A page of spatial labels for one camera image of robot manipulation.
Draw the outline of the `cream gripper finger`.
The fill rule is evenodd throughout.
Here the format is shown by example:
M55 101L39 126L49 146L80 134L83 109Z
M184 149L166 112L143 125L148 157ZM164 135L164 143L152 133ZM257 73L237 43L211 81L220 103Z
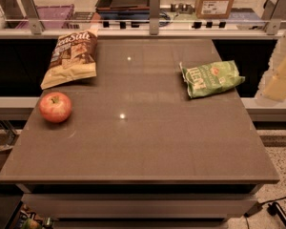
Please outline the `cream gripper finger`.
M286 99L286 31L277 40L256 92L259 103L278 103Z

